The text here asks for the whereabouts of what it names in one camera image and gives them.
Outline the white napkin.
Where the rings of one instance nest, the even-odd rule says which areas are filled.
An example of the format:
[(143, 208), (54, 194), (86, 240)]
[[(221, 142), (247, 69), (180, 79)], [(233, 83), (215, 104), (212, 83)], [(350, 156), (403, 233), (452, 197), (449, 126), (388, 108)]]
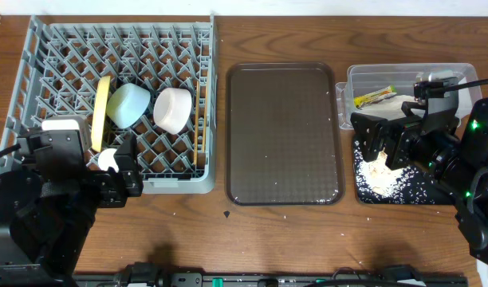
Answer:
[(357, 109), (356, 111), (369, 116), (377, 116), (387, 120), (396, 120), (405, 117), (405, 114), (401, 110), (403, 102), (413, 101), (413, 96), (398, 95), (370, 104), (369, 106)]

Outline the green orange snack wrapper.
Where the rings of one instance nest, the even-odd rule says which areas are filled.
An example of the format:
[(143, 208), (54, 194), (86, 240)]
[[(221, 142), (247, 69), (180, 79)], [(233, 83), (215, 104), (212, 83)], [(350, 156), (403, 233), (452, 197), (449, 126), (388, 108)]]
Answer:
[(361, 109), (371, 104), (376, 104), (382, 100), (393, 97), (396, 94), (397, 94), (396, 87), (394, 85), (389, 85), (388, 87), (382, 88), (375, 92), (370, 92), (363, 96), (355, 97), (353, 103), (356, 108)]

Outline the light blue bowl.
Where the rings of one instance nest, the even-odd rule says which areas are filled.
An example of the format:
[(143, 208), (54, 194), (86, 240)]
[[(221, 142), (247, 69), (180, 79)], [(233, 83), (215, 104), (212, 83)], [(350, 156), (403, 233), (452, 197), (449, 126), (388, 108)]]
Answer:
[(120, 129), (132, 126), (148, 108), (151, 93), (138, 85), (120, 86), (109, 98), (106, 114)]

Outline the white shallow bowl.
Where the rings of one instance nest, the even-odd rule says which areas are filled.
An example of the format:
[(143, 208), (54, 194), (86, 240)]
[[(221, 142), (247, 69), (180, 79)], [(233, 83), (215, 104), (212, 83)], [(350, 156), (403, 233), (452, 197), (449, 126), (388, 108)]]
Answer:
[(155, 124), (170, 134), (178, 134), (191, 114), (192, 95), (186, 89), (166, 88), (156, 98), (153, 109)]

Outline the wooden chopstick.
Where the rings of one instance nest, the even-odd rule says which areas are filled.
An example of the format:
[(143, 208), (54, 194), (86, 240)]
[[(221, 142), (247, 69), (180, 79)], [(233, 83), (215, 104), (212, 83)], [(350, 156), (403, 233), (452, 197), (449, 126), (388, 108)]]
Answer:
[(200, 97), (200, 83), (196, 82), (195, 89), (195, 138), (194, 138), (194, 166), (197, 167), (198, 162), (198, 142), (199, 142), (199, 97)]
[(210, 75), (207, 74), (207, 82), (205, 86), (205, 106), (204, 106), (204, 113), (203, 113), (203, 139), (202, 139), (202, 152), (206, 153), (206, 138), (207, 138), (207, 114), (209, 108), (209, 87), (210, 87)]

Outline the yellow plate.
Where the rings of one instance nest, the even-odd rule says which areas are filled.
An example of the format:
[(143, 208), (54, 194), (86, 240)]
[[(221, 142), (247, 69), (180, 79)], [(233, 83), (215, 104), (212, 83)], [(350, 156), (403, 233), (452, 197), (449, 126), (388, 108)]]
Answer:
[(111, 77), (105, 76), (98, 81), (96, 97), (94, 102), (94, 111), (92, 114), (91, 141), (92, 149), (96, 152), (102, 150), (102, 140), (104, 134), (104, 121), (108, 95), (111, 84)]

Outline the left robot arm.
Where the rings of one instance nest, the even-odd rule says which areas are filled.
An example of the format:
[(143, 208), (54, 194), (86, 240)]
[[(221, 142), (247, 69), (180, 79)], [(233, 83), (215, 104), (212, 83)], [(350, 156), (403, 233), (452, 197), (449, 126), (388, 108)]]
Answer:
[(29, 133), (22, 167), (0, 174), (0, 286), (74, 286), (73, 271), (100, 208), (121, 208), (144, 188), (135, 137), (116, 150), (118, 168), (86, 167), (75, 131)]

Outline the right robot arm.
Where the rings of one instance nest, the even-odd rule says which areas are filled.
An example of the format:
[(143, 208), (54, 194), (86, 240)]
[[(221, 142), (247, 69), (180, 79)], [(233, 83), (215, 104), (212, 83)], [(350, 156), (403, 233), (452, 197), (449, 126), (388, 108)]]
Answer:
[(461, 139), (454, 126), (423, 131), (419, 116), (386, 120), (355, 112), (351, 122), (365, 161), (383, 151), (388, 168), (416, 166), (441, 186), (453, 199), (470, 255), (488, 265), (488, 98), (474, 104)]

